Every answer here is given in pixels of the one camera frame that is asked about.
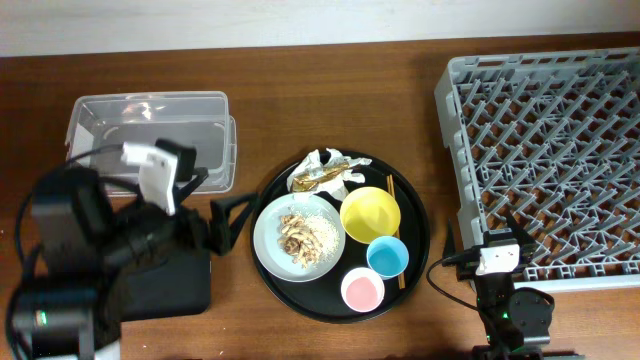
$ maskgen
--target black container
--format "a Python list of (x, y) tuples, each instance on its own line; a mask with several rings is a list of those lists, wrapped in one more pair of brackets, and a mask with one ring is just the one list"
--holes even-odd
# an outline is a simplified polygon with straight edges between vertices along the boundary
[[(351, 310), (342, 300), (340, 285), (342, 278), (351, 269), (367, 267), (367, 245), (353, 240), (348, 234), (340, 260), (328, 273), (319, 279), (304, 283), (288, 282), (271, 275), (260, 264), (253, 246), (253, 232), (257, 219), (269, 203), (289, 193), (286, 184), (287, 177), (298, 166), (299, 161), (289, 165), (267, 185), (260, 197), (257, 214), (251, 226), (253, 260), (260, 276), (262, 276), (271, 292), (285, 305), (300, 314), (314, 320), (329, 323), (353, 323), (368, 320), (389, 311), (392, 307), (401, 303), (418, 284), (429, 256), (430, 233), (427, 214), (413, 187), (395, 169), (376, 158), (353, 151), (342, 151), (342, 153), (352, 158), (365, 157), (373, 160), (371, 165), (361, 166), (354, 171), (355, 173), (364, 174), (366, 178), (364, 184), (345, 182), (350, 192), (363, 186), (375, 186), (386, 191), (386, 177), (389, 174), (393, 175), (396, 201), (400, 206), (401, 213), (400, 238), (409, 250), (409, 264), (404, 272), (406, 285), (404, 289), (400, 290), (397, 278), (386, 280), (384, 282), (384, 299), (378, 308), (366, 313)], [(320, 160), (326, 163), (329, 160), (329, 153), (321, 152)], [(317, 195), (331, 203), (338, 211), (340, 210), (342, 202), (335, 200), (326, 192)]]

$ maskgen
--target blue cup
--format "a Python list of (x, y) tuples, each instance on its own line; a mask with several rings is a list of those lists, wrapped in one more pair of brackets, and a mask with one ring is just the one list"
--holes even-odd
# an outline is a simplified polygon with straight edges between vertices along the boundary
[(409, 251), (404, 243), (393, 236), (381, 236), (367, 248), (367, 265), (389, 280), (400, 275), (409, 264)]

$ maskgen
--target gold foil wrapper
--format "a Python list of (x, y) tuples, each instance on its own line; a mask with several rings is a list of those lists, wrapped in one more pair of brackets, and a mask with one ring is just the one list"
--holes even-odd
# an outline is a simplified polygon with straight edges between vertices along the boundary
[(310, 170), (293, 178), (291, 192), (305, 192), (315, 190), (318, 185), (335, 179), (343, 171), (349, 169), (347, 162)]

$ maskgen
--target yellow bowl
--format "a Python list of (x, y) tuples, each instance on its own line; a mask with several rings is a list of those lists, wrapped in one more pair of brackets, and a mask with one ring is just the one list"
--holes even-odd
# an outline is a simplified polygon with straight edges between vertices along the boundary
[(363, 187), (342, 202), (340, 222), (354, 240), (370, 244), (380, 236), (395, 234), (400, 226), (400, 207), (388, 192)]

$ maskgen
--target white wrapper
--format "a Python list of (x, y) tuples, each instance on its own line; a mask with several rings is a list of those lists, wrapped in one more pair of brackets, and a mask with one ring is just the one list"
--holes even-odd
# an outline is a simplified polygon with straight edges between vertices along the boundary
[[(366, 158), (357, 158), (352, 159), (350, 156), (343, 156), (342, 153), (336, 149), (327, 149), (327, 151), (331, 154), (329, 158), (329, 162), (327, 162), (324, 166), (332, 166), (336, 164), (340, 164), (343, 162), (347, 162), (349, 167), (354, 167), (356, 165), (369, 165), (371, 164), (371, 159)], [(305, 172), (309, 172), (312, 177), (320, 177), (323, 175), (322, 172), (323, 164), (320, 162), (320, 152), (318, 150), (314, 150), (307, 155), (307, 157), (300, 162), (300, 165), (293, 170), (291, 175), (287, 178), (287, 188), (291, 191), (291, 185), (293, 184), (293, 178), (297, 175), (303, 174)], [(353, 181), (357, 183), (364, 183), (364, 175), (362, 174), (353, 174), (352, 169), (347, 169), (340, 173), (340, 175), (336, 176), (334, 179), (329, 180), (327, 182), (321, 183), (318, 187), (313, 191), (307, 192), (299, 192), (296, 194), (300, 194), (301, 196), (308, 196), (310, 194), (319, 193), (321, 191), (326, 191), (331, 196), (333, 196), (336, 200), (343, 201), (344, 198), (349, 195), (349, 191), (344, 186), (345, 181)]]

